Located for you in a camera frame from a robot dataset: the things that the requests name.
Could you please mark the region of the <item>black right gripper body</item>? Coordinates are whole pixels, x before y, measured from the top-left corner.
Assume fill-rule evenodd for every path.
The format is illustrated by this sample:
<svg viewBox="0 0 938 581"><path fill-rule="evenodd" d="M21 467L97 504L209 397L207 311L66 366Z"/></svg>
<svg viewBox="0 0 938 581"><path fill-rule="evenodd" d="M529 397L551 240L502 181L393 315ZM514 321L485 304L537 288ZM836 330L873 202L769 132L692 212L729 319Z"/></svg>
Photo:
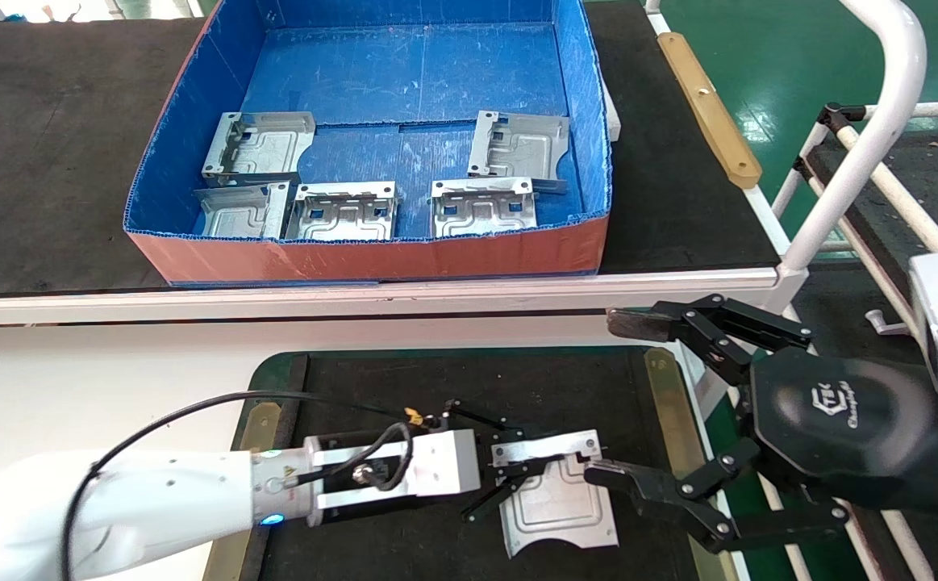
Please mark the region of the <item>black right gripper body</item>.
<svg viewBox="0 0 938 581"><path fill-rule="evenodd" d="M752 364L748 403L752 437L786 477L938 518L938 394L922 366L789 347Z"/></svg>

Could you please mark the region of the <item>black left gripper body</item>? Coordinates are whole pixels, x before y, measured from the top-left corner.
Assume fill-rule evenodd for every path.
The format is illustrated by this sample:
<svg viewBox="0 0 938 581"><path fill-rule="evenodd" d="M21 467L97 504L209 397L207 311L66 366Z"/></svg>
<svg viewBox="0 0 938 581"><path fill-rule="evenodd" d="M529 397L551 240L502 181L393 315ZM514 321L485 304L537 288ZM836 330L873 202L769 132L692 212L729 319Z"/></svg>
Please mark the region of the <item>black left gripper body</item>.
<svg viewBox="0 0 938 581"><path fill-rule="evenodd" d="M352 511L356 505L402 510L424 503L476 493L465 511L493 511L510 499L510 471L487 462L473 439L415 439L405 464L405 442L380 451L327 480L329 511Z"/></svg>

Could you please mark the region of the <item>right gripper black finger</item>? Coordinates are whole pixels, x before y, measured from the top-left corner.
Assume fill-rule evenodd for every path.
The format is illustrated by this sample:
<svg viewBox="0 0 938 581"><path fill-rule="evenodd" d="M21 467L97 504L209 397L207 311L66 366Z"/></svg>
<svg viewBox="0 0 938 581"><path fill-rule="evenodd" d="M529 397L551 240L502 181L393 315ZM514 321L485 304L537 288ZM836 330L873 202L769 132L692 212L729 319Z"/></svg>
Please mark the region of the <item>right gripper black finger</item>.
<svg viewBox="0 0 938 581"><path fill-rule="evenodd" d="M683 478L649 466L599 459L584 464L584 479L627 493L639 516L678 526L709 553L831 540L844 532L849 512L834 500L809 497L800 507L739 516L713 507L712 497L763 456L755 441L740 439L727 453Z"/></svg>
<svg viewBox="0 0 938 581"><path fill-rule="evenodd" d="M690 303L659 301L645 311L612 308L607 330L614 336L651 342L679 341L727 385L748 382L752 354L735 339L767 352L811 345L812 331L755 306L723 295Z"/></svg>

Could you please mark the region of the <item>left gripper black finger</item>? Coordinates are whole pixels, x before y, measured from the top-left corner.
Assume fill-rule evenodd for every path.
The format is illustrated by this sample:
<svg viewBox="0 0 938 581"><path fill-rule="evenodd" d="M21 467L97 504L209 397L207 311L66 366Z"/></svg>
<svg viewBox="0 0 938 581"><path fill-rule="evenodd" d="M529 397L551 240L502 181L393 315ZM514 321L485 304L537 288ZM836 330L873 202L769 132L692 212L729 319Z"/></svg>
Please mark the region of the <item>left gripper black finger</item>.
<svg viewBox="0 0 938 581"><path fill-rule="evenodd" d="M495 444L524 441L527 430L521 425L514 425L506 416L495 415L482 406L471 404L465 399L450 399L444 408L445 418L471 420L475 424L490 430L491 440Z"/></svg>
<svg viewBox="0 0 938 581"><path fill-rule="evenodd" d="M461 510L461 519L464 523L477 523L487 514L499 507L506 499L510 499L520 489L525 481L531 477L542 477L548 464L574 458L587 463L590 458L582 454L554 455L543 458L531 458L516 461L509 466L483 466L479 470L481 487L479 496Z"/></svg>

